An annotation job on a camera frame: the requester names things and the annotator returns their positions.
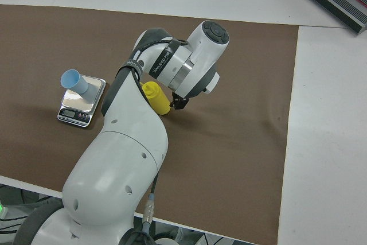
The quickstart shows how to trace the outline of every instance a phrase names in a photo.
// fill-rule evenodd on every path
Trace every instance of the silver band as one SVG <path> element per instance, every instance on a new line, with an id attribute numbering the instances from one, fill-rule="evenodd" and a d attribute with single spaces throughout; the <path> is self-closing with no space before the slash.
<path id="1" fill-rule="evenodd" d="M 178 70 L 175 77 L 172 79 L 168 88 L 176 91 L 176 89 L 181 85 L 185 77 L 190 73 L 191 69 L 193 69 L 194 64 L 191 62 L 190 57 L 186 60 L 186 62 L 181 66 Z"/>

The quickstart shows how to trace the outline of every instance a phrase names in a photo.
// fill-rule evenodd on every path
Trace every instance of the screw hole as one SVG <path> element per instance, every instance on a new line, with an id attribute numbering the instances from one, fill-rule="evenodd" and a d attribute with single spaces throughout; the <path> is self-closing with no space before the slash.
<path id="1" fill-rule="evenodd" d="M 78 207 L 79 207 L 79 202 L 78 202 L 78 200 L 74 200 L 74 211 L 76 211 L 77 209 L 78 209 Z"/>
<path id="2" fill-rule="evenodd" d="M 125 191 L 127 195 L 132 195 L 132 189 L 130 188 L 130 186 L 125 186 Z"/>

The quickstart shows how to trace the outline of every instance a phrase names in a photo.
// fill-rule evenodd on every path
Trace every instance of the black velcro strap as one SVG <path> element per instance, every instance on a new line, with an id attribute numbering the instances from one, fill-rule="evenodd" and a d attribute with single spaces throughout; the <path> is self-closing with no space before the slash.
<path id="1" fill-rule="evenodd" d="M 161 74 L 162 70 L 165 68 L 167 63 L 177 51 L 180 44 L 180 41 L 172 38 L 172 40 L 167 44 L 166 48 L 162 51 L 162 53 L 159 55 L 159 57 L 156 59 L 155 63 L 151 67 L 149 75 L 157 79 L 159 74 Z"/>

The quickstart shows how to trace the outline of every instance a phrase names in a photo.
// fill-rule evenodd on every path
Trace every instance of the brown mat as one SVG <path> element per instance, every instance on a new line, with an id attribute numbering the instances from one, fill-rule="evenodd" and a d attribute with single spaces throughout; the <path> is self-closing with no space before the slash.
<path id="1" fill-rule="evenodd" d="M 100 112 L 87 129 L 56 119 L 62 73 L 75 68 L 111 83 L 144 30 L 163 27 L 185 39 L 201 21 L 0 5 L 0 175 L 61 190 L 103 125 Z M 162 118 L 169 152 L 155 214 L 276 244 L 298 27 L 218 22 L 231 38 L 218 86 Z"/>

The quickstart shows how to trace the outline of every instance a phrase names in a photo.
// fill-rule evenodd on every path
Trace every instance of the metal weighing plate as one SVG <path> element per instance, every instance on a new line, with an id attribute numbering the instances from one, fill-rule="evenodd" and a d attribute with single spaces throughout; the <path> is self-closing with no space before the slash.
<path id="1" fill-rule="evenodd" d="M 91 122 L 106 82 L 96 77 L 82 76 L 88 83 L 88 90 L 81 95 L 71 90 L 66 90 L 57 119 L 73 125 L 86 127 Z"/>

